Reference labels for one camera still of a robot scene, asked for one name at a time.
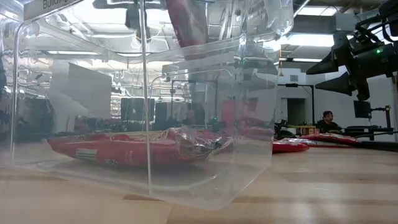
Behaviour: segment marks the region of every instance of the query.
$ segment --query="wooden table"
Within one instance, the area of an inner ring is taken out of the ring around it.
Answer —
[[[0,169],[1,224],[398,223],[398,154],[311,149],[280,154],[230,206],[214,212]]]

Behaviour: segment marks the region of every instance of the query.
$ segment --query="white wall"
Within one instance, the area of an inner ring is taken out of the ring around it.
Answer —
[[[283,70],[284,77],[279,77],[279,83],[285,84],[290,83],[290,75],[298,75],[299,84],[314,85],[316,83],[336,78],[340,76],[344,71],[338,73],[331,73],[327,75],[306,75],[301,73],[299,69],[285,69]],[[395,118],[395,104],[394,104],[394,92],[392,81],[390,78],[385,76],[374,77],[368,80],[369,90],[371,97],[369,102],[372,108],[384,107],[390,105],[391,110],[391,125],[394,128],[396,125]],[[287,88],[280,86],[278,89],[277,106],[275,108],[275,120],[281,119],[281,99],[282,98],[304,98],[305,112],[307,122],[311,122],[311,96],[303,88]],[[326,110],[330,110],[335,115],[335,122],[342,127],[347,126],[365,126],[365,125],[378,125],[386,126],[386,115],[383,112],[375,111],[372,113],[371,123],[367,119],[355,118],[353,101],[356,99],[356,92],[353,92],[353,96],[343,95],[341,93],[334,93],[330,91],[323,91],[315,89],[315,119],[321,119],[322,113]],[[395,136],[376,136],[377,141],[395,141]]]

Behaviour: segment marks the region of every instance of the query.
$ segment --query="transparent acrylic box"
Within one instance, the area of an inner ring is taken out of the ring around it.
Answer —
[[[271,164],[292,2],[143,6],[75,1],[19,23],[5,66],[11,164],[224,207]]]

